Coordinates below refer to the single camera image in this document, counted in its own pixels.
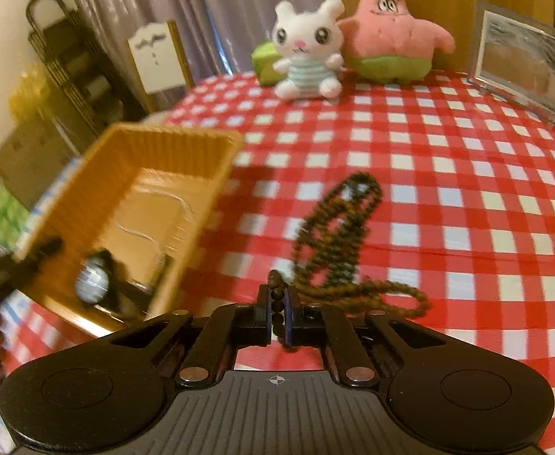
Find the plush toy ear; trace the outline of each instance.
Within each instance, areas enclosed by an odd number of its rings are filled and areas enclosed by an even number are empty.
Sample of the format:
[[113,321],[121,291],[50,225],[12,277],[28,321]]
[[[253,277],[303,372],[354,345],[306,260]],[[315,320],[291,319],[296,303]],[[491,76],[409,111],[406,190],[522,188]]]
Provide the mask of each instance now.
[[337,17],[345,11],[345,4],[342,0],[326,0],[322,3],[319,7],[318,12],[331,17],[333,20],[336,20]]
[[285,0],[283,2],[279,2],[275,6],[275,13],[277,14],[278,20],[288,19],[289,17],[296,15],[294,6]]

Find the striped shirt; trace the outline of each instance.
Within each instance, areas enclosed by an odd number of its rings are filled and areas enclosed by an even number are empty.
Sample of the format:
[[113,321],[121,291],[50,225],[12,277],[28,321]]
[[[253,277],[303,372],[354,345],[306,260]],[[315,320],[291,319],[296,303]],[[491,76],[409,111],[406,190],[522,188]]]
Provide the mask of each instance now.
[[324,61],[313,59],[292,60],[288,78],[300,90],[300,95],[316,95],[319,93],[319,84],[326,78],[336,77]]

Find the silver curtain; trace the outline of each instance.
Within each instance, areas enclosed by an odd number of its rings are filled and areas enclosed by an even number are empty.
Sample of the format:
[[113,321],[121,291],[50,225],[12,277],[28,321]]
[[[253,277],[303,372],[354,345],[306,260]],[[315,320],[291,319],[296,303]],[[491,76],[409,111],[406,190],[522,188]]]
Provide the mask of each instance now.
[[[125,41],[150,22],[175,20],[195,80],[251,69],[250,53],[267,39],[281,0],[75,0],[111,60],[133,81]],[[290,0],[298,11],[324,0]],[[162,108],[182,96],[158,94]]]

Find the ribbed gray panel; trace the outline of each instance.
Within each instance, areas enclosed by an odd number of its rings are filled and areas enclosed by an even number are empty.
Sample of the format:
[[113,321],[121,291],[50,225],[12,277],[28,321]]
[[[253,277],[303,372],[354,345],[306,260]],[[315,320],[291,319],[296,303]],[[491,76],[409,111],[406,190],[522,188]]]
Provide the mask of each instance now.
[[[270,381],[276,375],[285,381]],[[36,452],[21,448],[17,455]],[[229,371],[179,394],[152,429],[104,455],[443,455],[404,433],[375,395],[326,371]],[[519,455],[537,455],[528,448]]]

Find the stuffed animal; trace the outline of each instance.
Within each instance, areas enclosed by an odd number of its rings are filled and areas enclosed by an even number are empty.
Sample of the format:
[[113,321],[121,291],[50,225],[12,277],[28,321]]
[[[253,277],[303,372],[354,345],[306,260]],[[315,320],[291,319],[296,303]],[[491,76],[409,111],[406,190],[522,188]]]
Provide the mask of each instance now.
[[322,96],[332,99],[340,94],[343,86],[336,70],[343,66],[340,47],[344,38],[336,19],[344,11],[341,0],[326,0],[313,13],[297,14],[290,2],[275,7],[273,42],[283,58],[273,64],[273,69],[288,74],[275,87],[280,99]]
[[346,63],[379,83],[422,80],[436,48],[454,53],[454,38],[428,20],[415,19],[406,0],[360,0],[355,14],[339,22]]

